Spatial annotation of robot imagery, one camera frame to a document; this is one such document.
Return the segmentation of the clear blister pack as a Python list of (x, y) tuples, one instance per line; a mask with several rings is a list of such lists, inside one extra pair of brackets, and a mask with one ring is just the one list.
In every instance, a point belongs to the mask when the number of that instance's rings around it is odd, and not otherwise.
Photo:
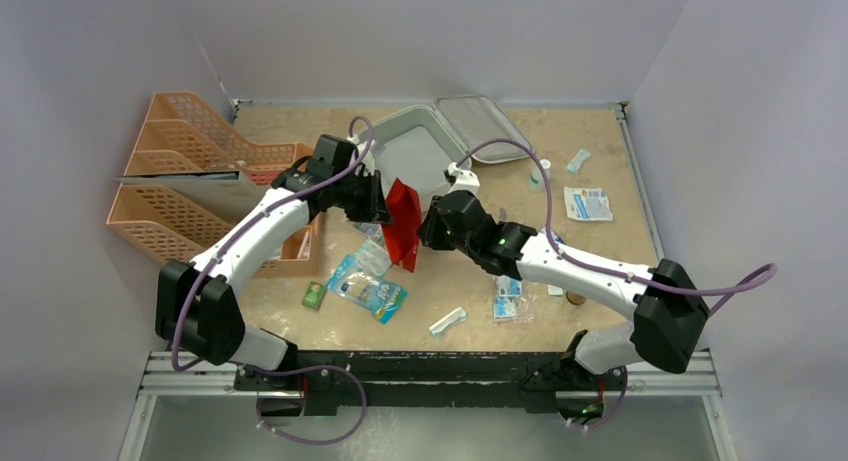
[(377, 276), (384, 276), (392, 266), (388, 251), (370, 238), (363, 242), (354, 257), (360, 265)]

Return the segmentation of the white green-label bottle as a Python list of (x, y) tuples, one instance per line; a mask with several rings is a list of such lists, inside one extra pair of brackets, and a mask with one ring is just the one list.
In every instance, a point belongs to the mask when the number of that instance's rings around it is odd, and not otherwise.
[(534, 165), (528, 178), (527, 187), (531, 192), (543, 192), (546, 190), (545, 177), (550, 175), (551, 163), (548, 159), (541, 159)]

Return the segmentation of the small green box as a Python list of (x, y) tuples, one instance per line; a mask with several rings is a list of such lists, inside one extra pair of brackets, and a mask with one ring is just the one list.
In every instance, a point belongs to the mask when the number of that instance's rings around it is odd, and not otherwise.
[(310, 282), (302, 297), (301, 305), (308, 309), (318, 311), (321, 308), (325, 294), (326, 287), (323, 284)]

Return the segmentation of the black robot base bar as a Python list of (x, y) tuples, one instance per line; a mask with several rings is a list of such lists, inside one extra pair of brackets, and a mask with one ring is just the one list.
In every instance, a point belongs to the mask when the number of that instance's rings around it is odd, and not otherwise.
[(603, 396), (624, 384), (622, 368), (602, 375), (559, 352), (415, 352), (303, 350), (284, 365), (298, 375), (241, 368), (239, 392), (291, 391), (307, 416), (346, 406), (516, 408), (530, 414), (597, 419)]

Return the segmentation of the white sachet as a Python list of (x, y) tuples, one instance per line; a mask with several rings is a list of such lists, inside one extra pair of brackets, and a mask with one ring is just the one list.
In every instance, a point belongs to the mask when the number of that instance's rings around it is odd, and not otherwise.
[(441, 337), (447, 330), (457, 325), (464, 323), (468, 319), (467, 311), (462, 307), (457, 307), (450, 313), (446, 314), (438, 321), (429, 327), (429, 332), (434, 338)]

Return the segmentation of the brown orange-capped bottle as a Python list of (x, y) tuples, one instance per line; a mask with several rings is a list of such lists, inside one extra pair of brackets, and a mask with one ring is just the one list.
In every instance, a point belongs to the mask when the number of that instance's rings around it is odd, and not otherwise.
[(587, 298), (585, 296), (580, 295), (580, 294), (575, 293), (575, 292), (572, 292), (572, 291), (566, 291), (565, 297), (566, 297), (567, 301), (574, 306), (581, 306), (581, 305), (585, 304), (586, 301), (587, 301)]

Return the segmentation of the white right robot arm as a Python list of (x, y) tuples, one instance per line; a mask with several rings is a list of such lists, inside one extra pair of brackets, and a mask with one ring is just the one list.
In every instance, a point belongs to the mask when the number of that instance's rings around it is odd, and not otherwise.
[(620, 263), (550, 241), (536, 228), (496, 221), (465, 190), (435, 197), (418, 235), (425, 247), (460, 251), (491, 275), (556, 286), (622, 315), (618, 325), (572, 339), (561, 373), (576, 388), (638, 362), (685, 372), (709, 317), (701, 297), (676, 293), (694, 287), (678, 263)]

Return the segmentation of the red first aid pouch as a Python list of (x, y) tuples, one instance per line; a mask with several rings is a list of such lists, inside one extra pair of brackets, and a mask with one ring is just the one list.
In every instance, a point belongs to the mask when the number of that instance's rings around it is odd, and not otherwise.
[(416, 269), (422, 223), (422, 210), (417, 191), (396, 179), (386, 198), (392, 222), (382, 226), (386, 249), (393, 265), (413, 273)]

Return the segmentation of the small teal sachet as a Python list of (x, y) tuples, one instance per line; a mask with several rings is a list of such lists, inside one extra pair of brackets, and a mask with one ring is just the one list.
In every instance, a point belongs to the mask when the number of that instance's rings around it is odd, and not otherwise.
[(591, 152), (585, 148), (581, 148), (567, 164), (567, 170), (570, 173), (577, 174), (583, 164), (591, 157)]

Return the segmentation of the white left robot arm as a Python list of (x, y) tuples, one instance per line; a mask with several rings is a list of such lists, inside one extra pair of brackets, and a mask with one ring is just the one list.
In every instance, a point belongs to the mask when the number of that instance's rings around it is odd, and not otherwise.
[(379, 171), (366, 167), (372, 143), (352, 136), (319, 138), (312, 155), (298, 159), (271, 182), (259, 203), (221, 240), (189, 262), (168, 261), (157, 283), (154, 330), (170, 342), (172, 366), (180, 349), (200, 361), (259, 368), (272, 389), (297, 380), (294, 344), (248, 325), (237, 296), (292, 235), (330, 208), (355, 222), (389, 223)]

